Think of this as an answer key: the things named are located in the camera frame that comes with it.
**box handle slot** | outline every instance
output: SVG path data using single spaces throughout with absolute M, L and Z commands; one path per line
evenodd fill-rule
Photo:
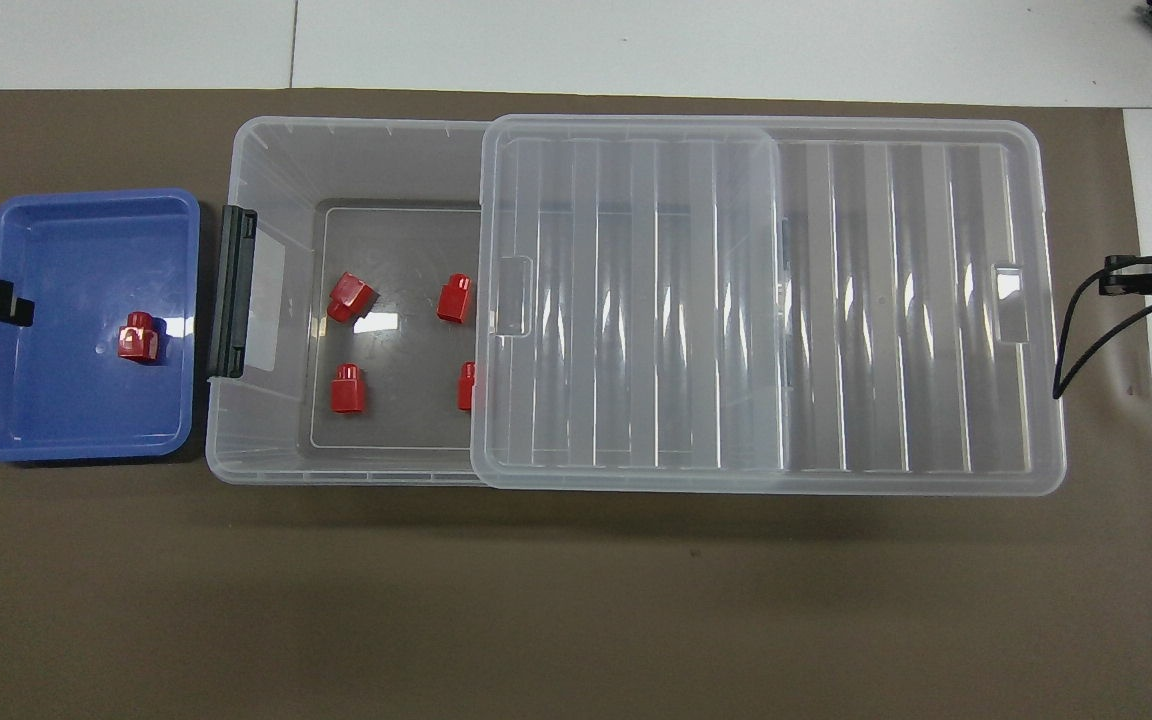
M 255 256 L 256 211 L 225 205 L 220 215 L 220 259 L 215 271 L 209 377 L 238 378 L 243 374 Z
M 497 260 L 492 333 L 521 338 L 531 332 L 535 273 L 531 258 L 516 255 Z
M 1029 342 L 1029 319 L 1025 313 L 1025 287 L 1018 266 L 995 265 L 996 338 L 1000 342 Z

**brown mat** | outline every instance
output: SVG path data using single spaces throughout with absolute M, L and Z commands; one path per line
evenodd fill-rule
M 1016 119 L 1043 144 L 1059 302 L 1100 256 L 1137 249 L 1116 109 L 13 91 L 0 202 L 180 185 L 215 209 L 253 115 L 517 111 Z M 1074 346 L 1136 306 L 1092 300 Z M 0 717 L 1152 717 L 1143 325 L 1066 410 L 1068 479 L 1030 500 L 251 488 L 200 458 L 0 465 Z

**clear plastic storage box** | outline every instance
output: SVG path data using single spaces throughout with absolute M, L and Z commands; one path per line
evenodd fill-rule
M 259 233 L 247 365 L 211 388 L 227 480 L 1039 495 L 1064 475 L 1018 124 L 257 118 L 230 181 Z M 476 324 L 440 323 L 473 268 Z M 344 270 L 380 293 L 353 327 L 324 319 Z M 347 361 L 365 416 L 326 409 Z

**black cable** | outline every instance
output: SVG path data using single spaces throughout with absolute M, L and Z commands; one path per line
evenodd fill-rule
M 1074 295 L 1069 298 L 1069 305 L 1064 308 L 1064 324 L 1061 325 L 1060 340 L 1056 341 L 1056 373 L 1052 378 L 1052 400 L 1060 400 L 1061 393 L 1064 392 L 1064 387 L 1069 384 L 1069 378 L 1061 382 L 1060 370 L 1064 365 L 1064 347 L 1069 343 L 1069 327 L 1074 320 L 1074 309 L 1078 305 L 1078 298 L 1083 296 L 1083 293 L 1092 287 L 1093 283 L 1100 282 L 1100 279 L 1108 275 L 1109 273 L 1116 272 L 1116 270 L 1130 268 L 1132 265 L 1143 265 L 1152 263 L 1152 255 L 1144 256 L 1144 258 L 1132 258 L 1128 260 L 1120 260 L 1119 263 L 1112 263 L 1102 266 L 1102 268 L 1097 270 L 1087 279 L 1079 283 L 1078 290 L 1074 291 Z
M 1114 325 L 1114 327 L 1111 328 L 1111 332 L 1102 334 L 1100 340 L 1093 342 L 1092 346 L 1089 347 L 1087 350 L 1084 351 L 1073 365 L 1070 365 L 1069 374 L 1066 374 L 1064 379 L 1061 379 L 1060 377 L 1061 365 L 1064 364 L 1064 333 L 1062 333 L 1062 342 L 1056 351 L 1056 380 L 1052 386 L 1052 400 L 1060 400 L 1060 396 L 1064 395 L 1064 388 L 1069 387 L 1069 382 L 1073 381 L 1074 376 L 1083 369 L 1083 365 L 1087 364 L 1087 361 L 1092 359 L 1092 355 L 1096 355 L 1097 350 L 1100 350 L 1100 348 L 1105 347 L 1107 342 L 1114 340 L 1116 334 L 1132 327 L 1134 323 L 1137 323 L 1137 320 L 1149 314 L 1152 314 L 1152 304 L 1143 306 L 1140 310 L 1135 311 L 1135 313 L 1127 316 L 1122 323 Z

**white table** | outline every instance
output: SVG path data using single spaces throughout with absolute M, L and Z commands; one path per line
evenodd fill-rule
M 427 88 L 1128 108 L 1152 251 L 1152 32 L 1134 0 L 0 0 L 0 88 Z M 1152 357 L 1152 318 L 1149 320 Z

